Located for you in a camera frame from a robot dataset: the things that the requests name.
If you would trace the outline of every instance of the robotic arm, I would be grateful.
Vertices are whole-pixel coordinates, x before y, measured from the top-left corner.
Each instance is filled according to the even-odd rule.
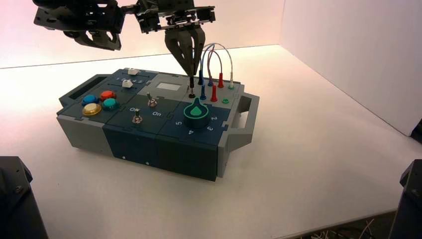
[[[133,14],[142,33],[165,30],[166,46],[188,76],[196,74],[204,48],[201,24],[215,21],[214,7],[195,7],[194,0],[138,0],[122,7],[115,0],[33,2],[38,6],[36,25],[61,30],[81,45],[107,50],[120,50],[124,18]],[[166,26],[161,26],[160,17],[166,18]]]

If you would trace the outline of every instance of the carrying handle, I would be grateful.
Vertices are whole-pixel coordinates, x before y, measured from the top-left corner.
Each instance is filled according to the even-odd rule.
[[[227,151],[232,152],[252,141],[252,134],[255,128],[256,116],[258,114],[259,97],[248,93],[240,95],[236,114],[249,111],[245,128],[229,128],[227,130]]]

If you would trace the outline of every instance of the white cable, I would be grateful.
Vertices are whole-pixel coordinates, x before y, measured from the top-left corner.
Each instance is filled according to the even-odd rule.
[[[210,44],[207,44],[207,45],[205,45],[204,46],[204,49],[205,49],[205,51],[204,51],[204,53],[203,53],[203,55],[202,55],[202,61],[201,61],[201,71],[202,72],[204,72],[204,60],[205,60],[205,53],[209,50],[209,48],[212,46],[212,45],[219,45],[219,46],[221,46],[222,48],[224,48],[224,50],[227,52],[227,54],[228,54],[228,57],[230,58],[230,65],[231,65],[231,72],[230,72],[230,89],[233,89],[234,88],[234,83],[233,83],[233,61],[232,61],[232,59],[231,59],[231,55],[230,55],[230,53],[229,53],[229,51],[223,46],[223,45],[221,45],[220,43],[210,43]]]
[[[211,46],[211,45],[219,45],[219,46],[221,46],[222,48],[224,48],[224,50],[227,52],[227,54],[228,54],[228,57],[230,58],[230,64],[231,64],[231,72],[233,72],[233,61],[232,61],[232,59],[231,59],[231,55],[230,55],[230,53],[229,53],[229,51],[223,46],[223,45],[221,45],[220,43],[210,43],[210,44],[207,44],[207,45],[205,45],[204,46],[204,49],[206,48],[206,47],[209,47],[209,46]]]
[[[365,233],[366,229],[369,228],[369,226],[371,225],[371,223],[374,221],[374,219],[372,219],[369,223],[366,224],[366,227],[363,229],[362,233],[360,234],[359,239],[362,238],[363,234]]]
[[[369,233],[372,235],[372,231],[370,227],[368,227],[368,230],[369,230]]]

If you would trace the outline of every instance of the white table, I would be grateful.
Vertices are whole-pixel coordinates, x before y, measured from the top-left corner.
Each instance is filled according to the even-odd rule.
[[[422,145],[280,46],[230,52],[261,100],[252,143],[216,182],[73,148],[55,119],[58,98],[94,74],[183,74],[172,56],[0,70],[0,155],[31,170],[52,239],[270,239],[397,207]]]

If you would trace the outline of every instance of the white wall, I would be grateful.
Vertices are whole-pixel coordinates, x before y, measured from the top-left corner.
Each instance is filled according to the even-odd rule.
[[[286,0],[281,44],[409,135],[422,118],[421,0]]]
[[[136,0],[118,2],[128,5]],[[195,0],[195,5],[216,7],[217,21],[203,26],[207,42],[230,48],[279,43],[281,0]],[[0,68],[169,53],[164,32],[142,34],[132,15],[126,16],[120,35],[122,49],[112,52],[80,46],[61,31],[34,25],[37,7],[30,0],[1,0],[0,9]]]

